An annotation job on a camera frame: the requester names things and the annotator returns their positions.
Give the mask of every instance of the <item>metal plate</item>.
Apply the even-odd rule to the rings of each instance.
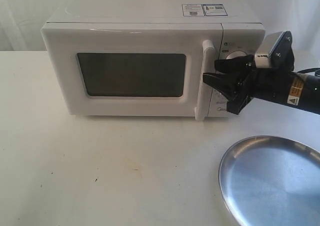
[[[240,225],[320,225],[320,153],[304,144],[256,136],[231,146],[219,184]]]

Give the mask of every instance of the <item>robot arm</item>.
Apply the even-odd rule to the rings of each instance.
[[[320,114],[320,77],[294,71],[290,31],[267,36],[255,55],[216,60],[219,73],[204,73],[203,82],[228,100],[226,110],[239,114],[252,98]]]

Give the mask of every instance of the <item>microwave window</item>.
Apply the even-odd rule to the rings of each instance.
[[[90,96],[181,97],[184,54],[78,53]]]

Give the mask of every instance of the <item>brand logo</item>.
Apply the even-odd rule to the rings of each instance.
[[[218,110],[218,111],[227,111],[227,109],[222,108],[222,107],[218,107],[217,110]]]

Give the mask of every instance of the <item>control panel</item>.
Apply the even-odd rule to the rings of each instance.
[[[259,23],[226,23],[222,24],[222,27],[224,33],[219,59],[233,59],[255,54],[265,36],[265,29]],[[227,99],[218,91],[213,90],[208,116],[227,117],[229,115]]]

